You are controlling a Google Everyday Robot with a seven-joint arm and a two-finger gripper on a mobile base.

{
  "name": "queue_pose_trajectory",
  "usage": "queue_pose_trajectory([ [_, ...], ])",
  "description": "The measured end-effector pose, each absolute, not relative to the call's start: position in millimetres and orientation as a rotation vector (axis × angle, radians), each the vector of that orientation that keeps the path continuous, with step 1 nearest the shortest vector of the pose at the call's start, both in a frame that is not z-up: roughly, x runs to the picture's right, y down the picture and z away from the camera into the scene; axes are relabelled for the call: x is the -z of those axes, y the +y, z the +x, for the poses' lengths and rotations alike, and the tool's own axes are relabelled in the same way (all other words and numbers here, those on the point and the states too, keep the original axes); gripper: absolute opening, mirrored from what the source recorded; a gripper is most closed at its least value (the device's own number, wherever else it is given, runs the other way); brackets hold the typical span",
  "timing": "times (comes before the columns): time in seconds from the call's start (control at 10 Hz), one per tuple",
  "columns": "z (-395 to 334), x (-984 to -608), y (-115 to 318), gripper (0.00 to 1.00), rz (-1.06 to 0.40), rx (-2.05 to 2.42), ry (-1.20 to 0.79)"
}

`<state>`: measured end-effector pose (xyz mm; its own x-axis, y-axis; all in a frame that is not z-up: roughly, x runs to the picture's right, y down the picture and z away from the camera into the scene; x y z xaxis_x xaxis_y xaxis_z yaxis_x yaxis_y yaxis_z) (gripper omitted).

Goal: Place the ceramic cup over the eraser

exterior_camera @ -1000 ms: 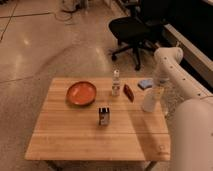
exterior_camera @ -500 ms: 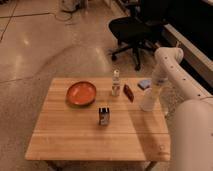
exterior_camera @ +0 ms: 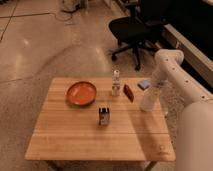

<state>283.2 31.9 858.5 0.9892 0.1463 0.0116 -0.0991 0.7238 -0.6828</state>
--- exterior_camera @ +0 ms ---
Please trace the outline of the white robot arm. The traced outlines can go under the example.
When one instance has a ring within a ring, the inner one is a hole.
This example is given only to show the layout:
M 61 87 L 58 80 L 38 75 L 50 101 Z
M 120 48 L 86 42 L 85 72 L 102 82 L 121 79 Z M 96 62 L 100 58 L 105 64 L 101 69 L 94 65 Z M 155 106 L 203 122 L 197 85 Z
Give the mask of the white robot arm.
M 155 53 L 152 83 L 168 79 L 179 90 L 186 107 L 179 115 L 175 171 L 213 171 L 213 94 L 185 72 L 181 50 Z

